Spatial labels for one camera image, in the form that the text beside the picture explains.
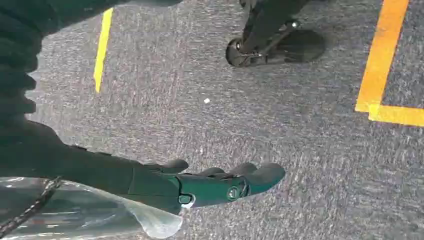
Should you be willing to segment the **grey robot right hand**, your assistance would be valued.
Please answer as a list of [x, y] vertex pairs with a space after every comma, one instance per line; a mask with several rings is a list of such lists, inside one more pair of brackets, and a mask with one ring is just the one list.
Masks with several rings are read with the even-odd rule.
[[228, 172], [211, 167], [187, 173], [187, 168], [182, 159], [142, 164], [67, 145], [50, 127], [34, 121], [0, 125], [1, 176], [60, 177], [173, 214], [186, 204], [194, 208], [227, 204], [266, 192], [286, 175], [277, 163], [256, 167], [245, 162]]

